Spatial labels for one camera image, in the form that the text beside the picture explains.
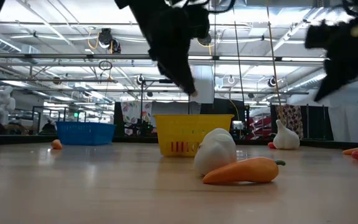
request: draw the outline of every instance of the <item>ceiling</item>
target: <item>ceiling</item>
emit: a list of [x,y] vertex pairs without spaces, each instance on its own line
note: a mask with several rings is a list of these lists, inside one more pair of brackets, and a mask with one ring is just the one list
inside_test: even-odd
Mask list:
[[[0,39],[9,46],[21,49],[31,46],[32,52],[40,54],[106,54],[108,51],[96,44],[97,33],[102,28],[111,28],[112,35],[120,45],[122,55],[147,55],[149,46],[144,40],[136,20],[127,7],[119,10],[112,0],[28,0],[28,8],[19,4],[19,0],[6,0],[0,13]],[[308,75],[321,71],[324,52],[306,50],[303,45],[305,32],[310,24],[317,24],[326,19],[328,22],[346,21],[349,16],[341,10],[327,10],[303,4],[303,6],[281,7],[277,4],[270,8],[272,24],[272,43],[266,7],[245,6],[238,1],[234,10],[224,14],[210,15],[210,35],[212,47],[200,45],[196,40],[191,42],[189,55],[218,55],[234,57],[234,60],[190,60],[192,67],[210,66],[218,80],[216,91],[272,91],[267,85],[274,75],[273,62],[269,58],[272,52],[276,57],[286,57],[297,62],[277,62],[275,70],[280,80],[281,91],[289,91],[294,84]],[[1,49],[0,54],[9,53]],[[238,61],[238,55],[249,57]],[[59,84],[52,82],[28,81],[26,88],[34,86],[44,93],[45,97],[67,96],[73,101],[89,101],[76,87],[86,87],[87,91],[117,90],[103,93],[111,101],[133,100],[140,98],[139,93],[125,93],[127,90],[138,90],[137,77],[152,80],[165,78],[158,72],[151,60],[114,59],[109,60],[113,68],[103,71],[98,65],[102,59],[37,59],[37,65],[14,58],[0,59],[0,78],[49,79],[60,77]],[[106,80],[112,77],[118,83],[95,82],[95,78]],[[64,79],[81,82],[65,82]],[[65,89],[65,91],[42,91],[45,89]],[[153,97],[144,96],[147,100],[186,100],[184,93],[172,84],[154,83],[149,90],[155,90]],[[273,100],[268,94],[257,94],[255,101]],[[229,97],[228,93],[216,94],[216,97]],[[241,100],[241,94],[230,94],[234,100]]]

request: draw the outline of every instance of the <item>white statue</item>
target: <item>white statue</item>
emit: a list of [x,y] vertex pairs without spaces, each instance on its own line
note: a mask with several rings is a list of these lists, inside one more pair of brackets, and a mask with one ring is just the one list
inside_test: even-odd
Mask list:
[[13,88],[10,86],[0,86],[0,123],[8,124],[8,115],[16,108],[16,101],[11,98]]

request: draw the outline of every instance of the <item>wooden table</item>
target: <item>wooden table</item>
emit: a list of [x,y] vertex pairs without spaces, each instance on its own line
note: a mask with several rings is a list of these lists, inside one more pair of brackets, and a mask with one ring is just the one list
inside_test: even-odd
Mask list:
[[48,148],[0,146],[0,223],[358,224],[358,162],[340,150],[238,146],[287,165],[270,184],[213,186],[156,144]]

